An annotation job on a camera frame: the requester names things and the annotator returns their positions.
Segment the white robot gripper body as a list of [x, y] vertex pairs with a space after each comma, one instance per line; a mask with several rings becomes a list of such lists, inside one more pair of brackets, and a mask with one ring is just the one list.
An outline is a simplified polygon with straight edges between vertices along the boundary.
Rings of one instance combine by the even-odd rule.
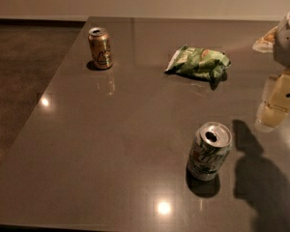
[[274, 59], [282, 66], [290, 68], [290, 10], [275, 32]]

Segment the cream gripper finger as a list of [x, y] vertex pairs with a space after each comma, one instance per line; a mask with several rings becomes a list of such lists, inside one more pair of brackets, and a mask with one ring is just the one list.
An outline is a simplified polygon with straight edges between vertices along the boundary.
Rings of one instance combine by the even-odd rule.
[[261, 53], [273, 53], [277, 26], [268, 31], [263, 37], [258, 39], [252, 49]]
[[275, 130], [290, 114], [290, 68], [279, 76], [271, 75], [264, 86], [255, 128], [262, 132]]

